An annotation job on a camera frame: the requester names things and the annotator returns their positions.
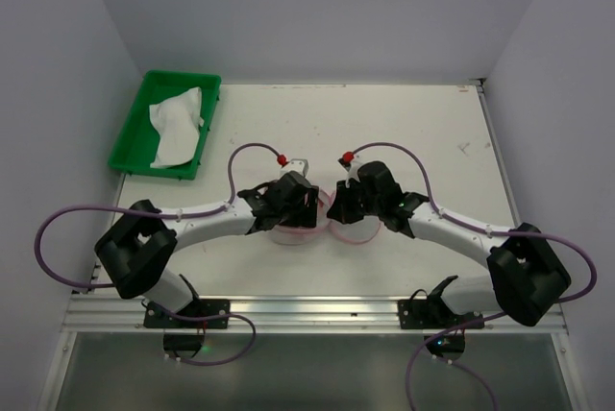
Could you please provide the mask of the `pink white bra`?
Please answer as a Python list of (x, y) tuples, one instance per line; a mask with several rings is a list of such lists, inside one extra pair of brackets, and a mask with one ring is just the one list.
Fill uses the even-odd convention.
[(193, 87), (149, 107), (149, 119), (160, 137), (151, 168), (165, 169), (191, 162), (204, 124), (202, 91)]

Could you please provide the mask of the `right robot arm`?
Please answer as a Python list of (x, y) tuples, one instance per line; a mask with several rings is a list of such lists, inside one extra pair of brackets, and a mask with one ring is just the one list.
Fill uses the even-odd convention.
[(405, 192), (381, 161), (339, 159), (347, 177), (335, 188), (329, 219), (352, 225), (369, 216), (410, 239), (435, 243), (483, 267), (485, 275), (449, 276), (412, 313), (436, 326), (503, 312), (523, 326), (535, 326), (569, 288), (571, 277), (541, 231), (524, 223), (516, 229), (490, 226), (463, 217), (447, 219), (428, 196)]

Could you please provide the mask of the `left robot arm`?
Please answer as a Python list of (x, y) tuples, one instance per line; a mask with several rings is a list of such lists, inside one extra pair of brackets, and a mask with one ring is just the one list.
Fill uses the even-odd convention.
[(172, 255), (184, 248), (227, 236), (270, 231), (276, 226), (313, 229), (317, 225), (319, 188), (297, 171), (235, 194), (209, 214), (157, 209), (142, 200), (111, 226), (94, 251), (118, 295), (142, 296), (183, 322), (204, 316), (206, 309), (187, 278), (167, 269)]

